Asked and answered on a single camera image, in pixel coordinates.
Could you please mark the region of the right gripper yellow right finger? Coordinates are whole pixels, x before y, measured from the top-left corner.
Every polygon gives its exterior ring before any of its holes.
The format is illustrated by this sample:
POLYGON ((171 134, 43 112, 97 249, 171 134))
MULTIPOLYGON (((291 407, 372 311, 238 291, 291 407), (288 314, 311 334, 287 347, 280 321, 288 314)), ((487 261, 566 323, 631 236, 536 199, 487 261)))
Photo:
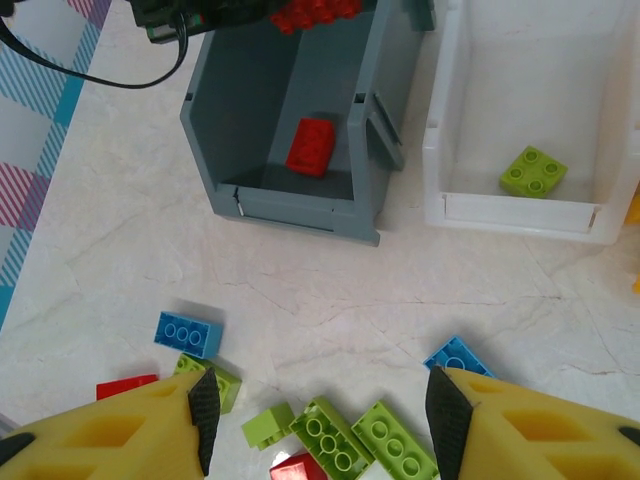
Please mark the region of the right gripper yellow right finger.
POLYGON ((639 424, 626 417, 442 367, 425 411, 443 479, 639 476, 639 424))

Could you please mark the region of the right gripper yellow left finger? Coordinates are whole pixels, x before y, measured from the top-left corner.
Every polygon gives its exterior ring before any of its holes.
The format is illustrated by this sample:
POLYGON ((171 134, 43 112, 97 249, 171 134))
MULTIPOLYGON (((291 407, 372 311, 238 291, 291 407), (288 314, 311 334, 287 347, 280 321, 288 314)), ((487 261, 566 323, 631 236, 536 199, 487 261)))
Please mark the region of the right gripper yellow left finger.
POLYGON ((171 376, 25 425, 4 479, 204 479, 220 419, 212 369, 171 376))

